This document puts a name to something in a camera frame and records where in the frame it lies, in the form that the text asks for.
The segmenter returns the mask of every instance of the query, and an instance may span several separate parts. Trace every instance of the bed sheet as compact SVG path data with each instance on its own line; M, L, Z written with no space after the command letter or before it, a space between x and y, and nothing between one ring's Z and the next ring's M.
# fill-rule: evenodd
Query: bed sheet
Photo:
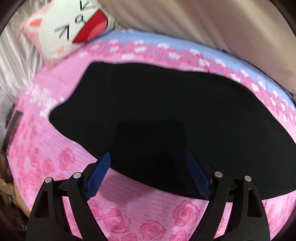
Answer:
M81 48L57 67L42 69L16 104L15 110L24 114L8 159L29 209L46 177L68 178L96 161L48 121L50 110L72 94L84 71L94 61L139 62L226 76L251 90L296 141L296 112L291 95L255 67L201 44L133 30L114 31ZM295 200L296 191L263 200L271 238L286 223L295 208ZM71 229L79 236L69 201L65 198L64 202ZM112 169L108 170L97 195L89 201L102 231L112 241L180 238L187 241L207 204L204 200L169 194L137 183ZM226 230L231 206L227 203L216 237Z

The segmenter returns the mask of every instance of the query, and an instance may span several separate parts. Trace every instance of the round metal joint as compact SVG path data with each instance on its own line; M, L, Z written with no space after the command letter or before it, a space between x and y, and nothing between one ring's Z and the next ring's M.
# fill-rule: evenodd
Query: round metal joint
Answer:
M48 177L44 180L46 183L50 183L52 181L52 178L51 177Z
M223 173L222 172L215 172L215 176L216 177L223 177Z
M81 177L81 173L80 172L74 173L73 177L75 179L80 178Z
M252 181L252 178L251 178L250 176L245 176L244 179L245 179L247 182Z

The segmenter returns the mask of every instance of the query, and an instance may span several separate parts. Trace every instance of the red mouth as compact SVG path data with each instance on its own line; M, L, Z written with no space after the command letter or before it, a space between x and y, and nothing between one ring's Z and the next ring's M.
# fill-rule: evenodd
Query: red mouth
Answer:
M83 43L99 36L108 26L108 19L105 14L99 10L80 30L73 43Z

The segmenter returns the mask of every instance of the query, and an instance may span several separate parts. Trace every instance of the ridged blue pad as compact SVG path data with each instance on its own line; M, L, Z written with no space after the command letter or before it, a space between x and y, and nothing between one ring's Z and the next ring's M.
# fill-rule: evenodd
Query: ridged blue pad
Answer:
M210 180L207 178L190 151L186 153L186 164L200 194L205 196L207 200L210 200L212 196Z
M84 193L84 198L87 201L94 197L98 192L99 187L110 167L110 164L111 156L108 152L106 152L86 181L86 190Z

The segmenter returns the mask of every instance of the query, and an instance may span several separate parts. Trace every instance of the black fabric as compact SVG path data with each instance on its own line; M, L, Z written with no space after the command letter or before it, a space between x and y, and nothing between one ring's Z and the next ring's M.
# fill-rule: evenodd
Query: black fabric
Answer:
M152 187L202 198L185 152L231 178L250 175L262 199L296 189L296 146L244 86L222 76L146 64L92 63L50 122L111 167Z

